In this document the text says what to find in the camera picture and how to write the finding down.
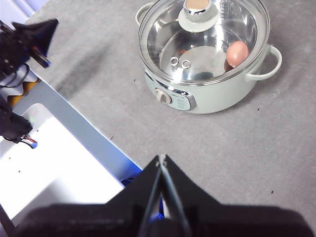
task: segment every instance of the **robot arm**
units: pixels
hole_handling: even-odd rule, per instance
[[[0,21],[0,82],[11,74],[15,74],[19,67],[33,57],[44,68],[49,66],[47,52],[50,41],[57,27],[56,19],[33,25],[23,25],[13,22],[15,30]],[[23,82],[12,82],[15,86],[0,85],[1,88],[13,88]],[[6,140],[19,143],[27,135],[32,126],[25,118],[12,112],[7,101],[0,96],[0,135]]]
[[[164,200],[164,218],[155,207]],[[155,157],[106,204],[58,204],[32,211],[10,237],[313,237],[297,212],[224,205],[167,155]]]

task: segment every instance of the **brown egg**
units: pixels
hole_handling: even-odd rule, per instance
[[[238,40],[228,47],[226,60],[229,65],[235,68],[240,65],[248,57],[248,55],[248,46],[244,42]]]

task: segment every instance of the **gray fabric surface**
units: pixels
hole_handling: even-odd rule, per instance
[[[29,22],[60,21],[52,64],[31,68],[140,166],[167,153],[220,202],[294,209],[315,230],[315,1],[263,0],[282,68],[209,115],[159,104],[147,89],[134,22],[147,2],[51,0]]]

